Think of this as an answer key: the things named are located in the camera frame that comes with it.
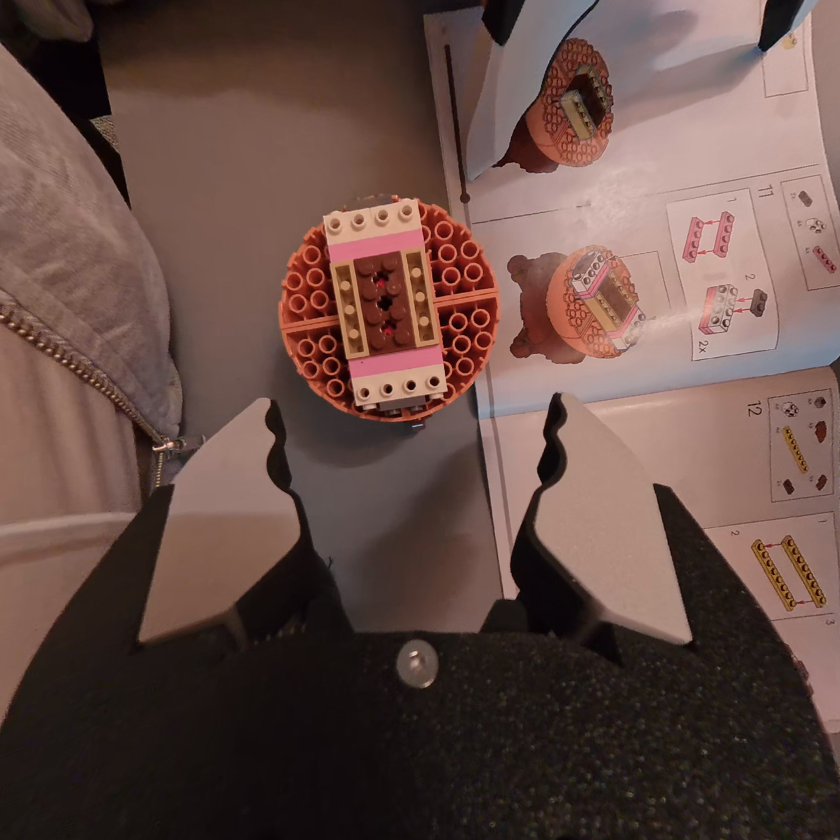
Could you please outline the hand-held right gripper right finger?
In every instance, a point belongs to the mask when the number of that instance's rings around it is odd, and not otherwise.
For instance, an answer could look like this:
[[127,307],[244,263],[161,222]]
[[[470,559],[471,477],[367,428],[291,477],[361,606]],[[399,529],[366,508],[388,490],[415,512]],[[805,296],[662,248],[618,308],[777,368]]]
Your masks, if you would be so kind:
[[692,639],[654,485],[632,451],[576,397],[554,394],[539,486],[512,551],[528,629],[589,641],[612,624]]

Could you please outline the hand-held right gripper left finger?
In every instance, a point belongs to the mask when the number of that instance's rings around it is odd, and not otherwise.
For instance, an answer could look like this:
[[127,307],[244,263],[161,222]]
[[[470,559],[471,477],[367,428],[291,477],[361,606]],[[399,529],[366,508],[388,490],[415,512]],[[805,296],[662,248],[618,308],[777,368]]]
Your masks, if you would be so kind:
[[259,398],[174,479],[140,625],[153,644],[238,615],[248,641],[304,621],[316,598],[316,554],[290,489],[278,405]]

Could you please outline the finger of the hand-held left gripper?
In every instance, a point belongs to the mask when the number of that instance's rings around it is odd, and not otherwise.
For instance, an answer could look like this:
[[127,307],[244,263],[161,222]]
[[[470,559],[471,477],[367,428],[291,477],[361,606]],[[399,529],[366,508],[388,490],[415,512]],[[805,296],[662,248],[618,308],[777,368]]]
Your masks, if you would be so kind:
[[465,178],[506,152],[565,37],[596,1],[487,1],[469,55],[463,104]]
[[766,1],[758,49],[769,50],[799,27],[817,1]]

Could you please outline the pink brick plate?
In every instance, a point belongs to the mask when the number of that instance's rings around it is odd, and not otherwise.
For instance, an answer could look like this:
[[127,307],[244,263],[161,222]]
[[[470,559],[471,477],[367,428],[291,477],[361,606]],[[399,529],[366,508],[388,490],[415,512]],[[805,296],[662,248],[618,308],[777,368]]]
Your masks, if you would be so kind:
[[443,360],[443,353],[439,344],[390,353],[378,353],[349,360],[350,378],[354,380],[370,375],[424,368],[442,364]]
[[407,249],[424,249],[424,234],[420,228],[396,234],[361,238],[341,244],[329,242],[329,260],[332,263],[351,262],[370,256],[402,252]]

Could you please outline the tan brick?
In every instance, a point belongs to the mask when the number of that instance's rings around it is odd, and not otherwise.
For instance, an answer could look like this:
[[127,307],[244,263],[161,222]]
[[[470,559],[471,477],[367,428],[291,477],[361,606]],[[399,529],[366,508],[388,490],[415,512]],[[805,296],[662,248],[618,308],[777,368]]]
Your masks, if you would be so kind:
[[434,307],[434,283],[425,251],[405,248],[402,262],[415,346],[440,345],[439,322]]
[[332,261],[330,269],[344,355],[348,361],[365,358],[370,352],[353,262]]

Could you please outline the round orange lego pot build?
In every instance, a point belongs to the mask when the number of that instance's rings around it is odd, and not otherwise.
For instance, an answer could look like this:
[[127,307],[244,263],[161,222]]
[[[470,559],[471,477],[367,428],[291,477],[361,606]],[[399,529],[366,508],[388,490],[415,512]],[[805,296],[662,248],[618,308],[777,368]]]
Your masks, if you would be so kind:
[[[376,208],[407,197],[373,198]],[[440,347],[448,388],[434,398],[402,396],[357,406],[333,290],[323,222],[310,229],[287,263],[279,324],[287,352],[311,389],[332,406],[386,424],[422,427],[425,420],[465,394],[485,368],[497,337],[500,297],[483,248],[465,225],[436,205],[418,201],[424,251],[434,283]],[[402,252],[353,262],[369,355],[415,349]]]

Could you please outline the grey desk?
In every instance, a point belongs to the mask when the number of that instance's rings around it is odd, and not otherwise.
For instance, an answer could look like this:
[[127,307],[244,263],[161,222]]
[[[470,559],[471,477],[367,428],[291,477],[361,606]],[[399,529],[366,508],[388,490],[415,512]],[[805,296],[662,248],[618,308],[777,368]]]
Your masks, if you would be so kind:
[[182,431],[210,439],[277,401],[293,486],[363,631],[474,631],[502,596],[478,380],[424,430],[352,418],[280,336],[287,260],[328,210],[395,193],[453,211],[431,7],[131,2],[99,36],[132,209],[171,296]]

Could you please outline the open building instruction booklet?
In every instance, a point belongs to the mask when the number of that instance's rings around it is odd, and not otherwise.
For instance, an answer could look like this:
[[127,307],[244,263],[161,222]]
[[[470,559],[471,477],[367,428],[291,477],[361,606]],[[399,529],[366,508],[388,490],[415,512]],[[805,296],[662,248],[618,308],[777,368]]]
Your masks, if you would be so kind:
[[482,9],[426,16],[448,195],[496,271],[477,383],[504,592],[554,392],[589,403],[741,575],[838,733],[838,185],[810,15],[589,2],[497,165],[455,121]]

